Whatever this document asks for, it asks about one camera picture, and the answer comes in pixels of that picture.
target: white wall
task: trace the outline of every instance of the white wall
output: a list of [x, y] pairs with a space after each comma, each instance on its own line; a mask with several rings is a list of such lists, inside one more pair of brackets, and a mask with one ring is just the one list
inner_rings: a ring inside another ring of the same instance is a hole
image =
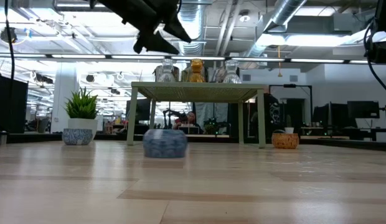
[[[267, 69], [252, 69], [241, 70], [240, 76], [251, 75], [250, 82], [243, 83], [255, 83], [264, 85], [283, 85], [290, 84], [290, 75], [297, 75], [298, 82], [294, 82], [296, 85], [306, 85], [306, 74], [301, 73], [300, 69], [284, 68], [281, 69], [282, 77], [279, 77], [279, 70], [274, 69], [269, 71]], [[304, 99], [305, 100], [305, 121], [308, 123], [311, 120], [311, 104], [309, 96], [309, 88], [283, 88], [279, 86], [273, 86], [271, 94], [281, 101], [288, 98]]]
[[[377, 75], [386, 84], [386, 66], [374, 66]], [[328, 102], [378, 101], [386, 105], [386, 91], [371, 74], [367, 65], [320, 65], [307, 73], [308, 85], [313, 86], [314, 106]], [[357, 119], [358, 127], [368, 128], [364, 119]], [[385, 113], [373, 120], [373, 128], [386, 128]], [[386, 133], [377, 135], [378, 141], [386, 141]]]

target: computer monitor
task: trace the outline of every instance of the computer monitor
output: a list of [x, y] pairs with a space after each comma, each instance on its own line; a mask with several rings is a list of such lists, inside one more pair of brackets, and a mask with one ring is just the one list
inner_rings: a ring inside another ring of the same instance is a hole
[[350, 118], [380, 118], [378, 101], [348, 101]]
[[327, 126], [329, 121], [329, 104], [317, 106], [313, 110], [312, 122], [319, 122], [321, 126]]
[[[136, 120], [137, 121], [149, 121], [150, 120], [150, 99], [142, 99], [136, 102]], [[131, 101], [126, 102], [126, 114], [129, 114], [131, 108]]]
[[337, 128], [357, 128], [355, 118], [349, 116], [348, 105], [331, 103], [331, 124]]

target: light wood tabletop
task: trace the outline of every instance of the light wood tabletop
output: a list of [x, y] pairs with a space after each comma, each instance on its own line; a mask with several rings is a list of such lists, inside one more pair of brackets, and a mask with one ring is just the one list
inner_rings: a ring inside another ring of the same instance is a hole
[[0, 224], [386, 223], [386, 152], [190, 143], [0, 147]]

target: blue ceramic bowl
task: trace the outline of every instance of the blue ceramic bowl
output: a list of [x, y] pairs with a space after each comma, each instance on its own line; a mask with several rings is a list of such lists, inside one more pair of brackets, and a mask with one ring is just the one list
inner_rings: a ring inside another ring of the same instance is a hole
[[63, 130], [62, 139], [66, 145], [87, 145], [93, 137], [91, 129], [72, 129], [65, 128]]
[[183, 158], [187, 138], [180, 130], [151, 129], [143, 136], [144, 155], [152, 158]]

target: table leg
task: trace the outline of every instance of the table leg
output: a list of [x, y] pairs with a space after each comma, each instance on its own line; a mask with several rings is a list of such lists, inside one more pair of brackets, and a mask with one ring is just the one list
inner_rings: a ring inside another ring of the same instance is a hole
[[260, 148], [263, 149], [266, 146], [265, 136], [265, 107], [263, 105], [263, 90], [257, 90], [257, 110], [258, 110], [258, 138]]
[[154, 129], [154, 117], [156, 116], [156, 100], [151, 100], [150, 129]]
[[128, 135], [126, 138], [126, 144], [129, 146], [133, 146], [137, 100], [138, 100], [138, 88], [132, 87], [131, 108], [129, 109], [129, 120], [128, 120]]
[[244, 144], [243, 102], [238, 103], [238, 143]]

